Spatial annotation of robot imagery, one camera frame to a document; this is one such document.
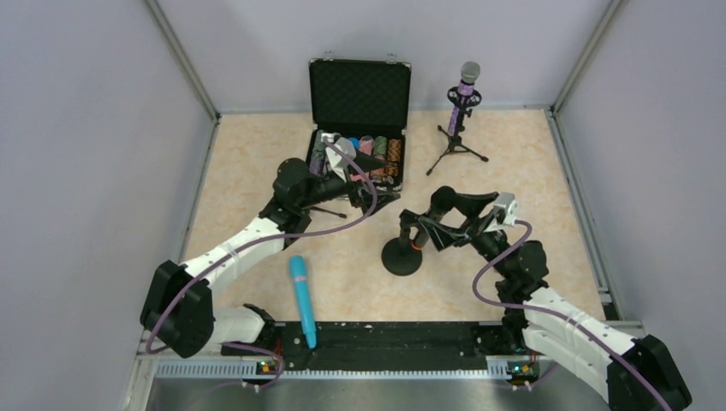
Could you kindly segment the black microphone orange end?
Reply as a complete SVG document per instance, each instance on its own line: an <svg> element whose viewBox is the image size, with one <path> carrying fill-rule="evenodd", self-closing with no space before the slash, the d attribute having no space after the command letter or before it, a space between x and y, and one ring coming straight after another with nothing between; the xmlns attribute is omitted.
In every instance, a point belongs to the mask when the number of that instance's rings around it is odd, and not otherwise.
<svg viewBox="0 0 726 411"><path fill-rule="evenodd" d="M438 188L431 195L429 209L423 216L434 223L439 223L454 208L455 197L456 191L452 187L442 186ZM412 246L416 250L421 250L429 239L428 232L425 229L419 229L412 240Z"/></svg>

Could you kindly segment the round base clamp stand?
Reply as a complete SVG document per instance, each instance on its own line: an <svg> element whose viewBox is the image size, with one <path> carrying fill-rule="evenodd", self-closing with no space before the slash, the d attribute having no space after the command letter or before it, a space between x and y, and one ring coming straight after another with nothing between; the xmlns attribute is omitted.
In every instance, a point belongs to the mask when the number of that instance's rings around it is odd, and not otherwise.
<svg viewBox="0 0 726 411"><path fill-rule="evenodd" d="M381 253L384 268L391 274L406 277L421 266L422 252L414 246L411 230L418 223L418 214L403 210L399 215L399 235L389 240Z"/></svg>

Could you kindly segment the shock mount tripod stand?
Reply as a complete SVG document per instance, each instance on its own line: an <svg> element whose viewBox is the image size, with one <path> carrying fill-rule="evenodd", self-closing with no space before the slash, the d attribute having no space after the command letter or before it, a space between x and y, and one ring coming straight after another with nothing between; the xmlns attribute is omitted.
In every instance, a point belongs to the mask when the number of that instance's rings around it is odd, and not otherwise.
<svg viewBox="0 0 726 411"><path fill-rule="evenodd" d="M425 173L427 176L430 176L440 161L449 155L469 153L482 162L489 161L487 156L474 151L462 142L461 133L466 129L463 124L464 120L473 114L473 108L478 106L482 100L481 94L475 89L474 83L461 80L458 86L453 86L447 91L447 98L454 106L449 118L449 125L447 128L441 125L437 126L437 130L447 138L447 147Z"/></svg>

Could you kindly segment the purple glitter microphone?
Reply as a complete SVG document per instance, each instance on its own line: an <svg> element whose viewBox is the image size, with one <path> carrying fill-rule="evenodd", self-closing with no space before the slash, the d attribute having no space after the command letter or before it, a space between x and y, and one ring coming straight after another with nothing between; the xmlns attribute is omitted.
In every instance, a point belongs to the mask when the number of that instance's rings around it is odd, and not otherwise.
<svg viewBox="0 0 726 411"><path fill-rule="evenodd" d="M464 117L471 116L473 107L481 102L481 95L474 87L479 75L479 64L475 61L467 61L461 67L459 84L447 91L448 99L454 105L448 126L451 135L462 131Z"/></svg>

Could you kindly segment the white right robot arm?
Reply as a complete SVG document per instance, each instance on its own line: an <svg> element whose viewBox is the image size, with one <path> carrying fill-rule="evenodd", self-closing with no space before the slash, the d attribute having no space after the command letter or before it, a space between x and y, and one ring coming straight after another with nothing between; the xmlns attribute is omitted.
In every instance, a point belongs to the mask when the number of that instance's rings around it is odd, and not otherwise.
<svg viewBox="0 0 726 411"><path fill-rule="evenodd" d="M542 354L595 390L611 410L685 410L693 397L663 341L633 337L595 319L545 278L544 246L518 218L512 193L459 194L444 189L442 205L412 216L434 247L471 246L485 260L472 280L474 296L504 310L515 346Z"/></svg>

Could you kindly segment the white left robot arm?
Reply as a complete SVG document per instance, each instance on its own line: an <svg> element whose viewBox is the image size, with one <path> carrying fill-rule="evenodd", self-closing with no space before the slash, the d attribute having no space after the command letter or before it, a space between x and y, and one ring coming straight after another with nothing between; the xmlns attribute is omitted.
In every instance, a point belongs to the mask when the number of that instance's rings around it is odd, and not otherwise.
<svg viewBox="0 0 726 411"><path fill-rule="evenodd" d="M257 340L264 321L251 308L236 314L230 327L215 326L216 295L259 262L310 236L307 228L315 206L347 196L353 206L371 216L400 198L398 193L351 181L348 167L344 164L339 176L320 177L300 158L284 160L277 168L270 201L247 227L197 258L160 264L140 315L140 324L150 333L146 352L157 353L152 345L160 341L163 349L189 358L215 337Z"/></svg>

